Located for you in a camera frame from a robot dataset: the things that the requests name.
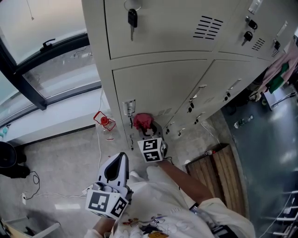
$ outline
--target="white box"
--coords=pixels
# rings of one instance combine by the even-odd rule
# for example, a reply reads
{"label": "white box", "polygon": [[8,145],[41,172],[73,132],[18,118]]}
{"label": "white box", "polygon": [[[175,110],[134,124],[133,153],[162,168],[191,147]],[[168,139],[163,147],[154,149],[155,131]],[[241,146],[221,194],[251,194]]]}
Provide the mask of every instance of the white box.
{"label": "white box", "polygon": [[138,145],[146,163],[163,160],[164,143],[162,138],[140,140]]}
{"label": "white box", "polygon": [[98,216],[118,220],[127,204],[128,201],[120,193],[89,189],[85,209]]}

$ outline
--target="locker door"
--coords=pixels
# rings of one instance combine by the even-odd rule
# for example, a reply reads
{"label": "locker door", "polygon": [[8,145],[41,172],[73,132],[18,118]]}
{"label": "locker door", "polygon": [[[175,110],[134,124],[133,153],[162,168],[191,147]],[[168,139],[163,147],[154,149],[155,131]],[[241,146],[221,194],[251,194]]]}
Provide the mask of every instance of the locker door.
{"label": "locker door", "polygon": [[[128,9],[131,2],[126,2]],[[138,2],[142,8],[137,11],[138,27],[131,41],[123,0],[105,1],[112,59],[167,51],[212,51],[240,0]]]}
{"label": "locker door", "polygon": [[[207,70],[204,77],[199,81],[195,89],[185,100],[171,120],[175,126],[184,126],[208,118],[226,103],[231,101],[237,94],[244,90],[270,63],[266,60],[232,61],[215,60]],[[230,93],[227,101],[224,98]]]}
{"label": "locker door", "polygon": [[122,102],[135,99],[135,113],[150,113],[164,127],[210,65],[207,60],[170,61],[114,70],[115,87],[126,135]]}
{"label": "locker door", "polygon": [[[272,61],[287,45],[298,27],[297,2],[295,0],[263,1],[260,9],[255,15],[248,11],[251,2],[252,1],[249,2],[243,13],[236,19],[234,25],[231,26],[231,34],[227,36],[220,51],[255,56]],[[251,42],[246,42],[244,46],[241,46],[245,32],[253,32],[245,22],[246,16],[249,16],[254,20],[257,23],[258,28],[253,34]],[[282,34],[277,37],[279,30],[286,21],[288,23],[287,27]],[[278,51],[274,48],[274,38],[281,44]]]}

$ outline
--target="window frame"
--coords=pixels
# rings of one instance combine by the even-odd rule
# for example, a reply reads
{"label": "window frame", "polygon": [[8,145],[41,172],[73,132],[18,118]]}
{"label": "window frame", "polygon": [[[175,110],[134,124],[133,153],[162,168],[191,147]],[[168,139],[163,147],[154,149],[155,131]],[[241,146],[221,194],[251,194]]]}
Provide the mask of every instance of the window frame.
{"label": "window frame", "polygon": [[5,126],[35,110],[46,110],[47,106],[50,104],[101,88],[101,81],[97,81],[44,98],[23,76],[23,74],[42,63],[47,62],[48,60],[89,45],[90,42],[88,34],[81,33],[55,42],[50,46],[45,47],[43,50],[39,50],[37,53],[17,65],[0,38],[0,71],[21,94],[33,103],[33,105],[23,108],[22,110],[0,121],[0,127]]}

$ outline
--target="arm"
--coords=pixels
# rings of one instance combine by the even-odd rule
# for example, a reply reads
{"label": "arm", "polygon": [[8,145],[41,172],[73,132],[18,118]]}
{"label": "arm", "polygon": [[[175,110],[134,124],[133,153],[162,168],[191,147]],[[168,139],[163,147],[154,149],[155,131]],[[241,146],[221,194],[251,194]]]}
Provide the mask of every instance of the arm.
{"label": "arm", "polygon": [[102,237],[104,237],[104,233],[111,232],[114,226],[115,220],[109,218],[100,218],[100,220],[93,227]]}
{"label": "arm", "polygon": [[158,165],[196,203],[201,204],[203,201],[213,198],[205,185],[178,169],[170,162],[164,160],[158,162]]}

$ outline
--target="window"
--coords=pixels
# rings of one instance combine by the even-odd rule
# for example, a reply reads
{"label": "window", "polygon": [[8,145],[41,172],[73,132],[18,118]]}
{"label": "window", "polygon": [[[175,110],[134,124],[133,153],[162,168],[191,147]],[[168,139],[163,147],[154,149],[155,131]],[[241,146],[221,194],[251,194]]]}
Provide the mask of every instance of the window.
{"label": "window", "polygon": [[81,0],[0,0],[0,127],[98,88]]}
{"label": "window", "polygon": [[81,0],[3,0],[0,37],[17,64],[50,39],[86,32]]}
{"label": "window", "polygon": [[90,46],[59,55],[23,76],[44,98],[100,81]]}
{"label": "window", "polygon": [[0,123],[32,105],[0,72]]}

